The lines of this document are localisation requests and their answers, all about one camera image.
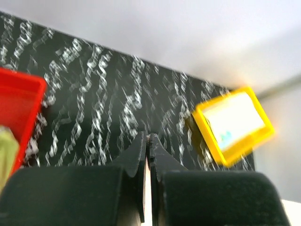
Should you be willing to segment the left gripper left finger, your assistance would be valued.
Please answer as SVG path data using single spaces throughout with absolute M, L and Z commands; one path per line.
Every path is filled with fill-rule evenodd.
M 139 226 L 145 221 L 147 135 L 102 166 L 18 170 L 0 195 L 3 226 Z

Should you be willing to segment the yellow green towel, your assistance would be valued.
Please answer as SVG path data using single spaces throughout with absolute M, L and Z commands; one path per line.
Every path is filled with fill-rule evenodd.
M 265 126 L 250 96 L 232 95 L 205 109 L 203 115 L 221 151 Z

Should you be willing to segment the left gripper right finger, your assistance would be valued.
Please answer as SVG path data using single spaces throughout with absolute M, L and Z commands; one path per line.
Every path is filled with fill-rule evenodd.
M 152 221 L 155 226 L 287 226 L 278 192 L 254 171 L 188 170 L 149 139 Z

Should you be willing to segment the pink towel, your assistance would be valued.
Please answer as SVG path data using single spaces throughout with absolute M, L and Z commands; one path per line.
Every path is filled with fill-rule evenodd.
M 127 180 L 124 190 L 119 226 L 151 226 L 151 172 L 147 161 L 140 165 L 137 174 Z

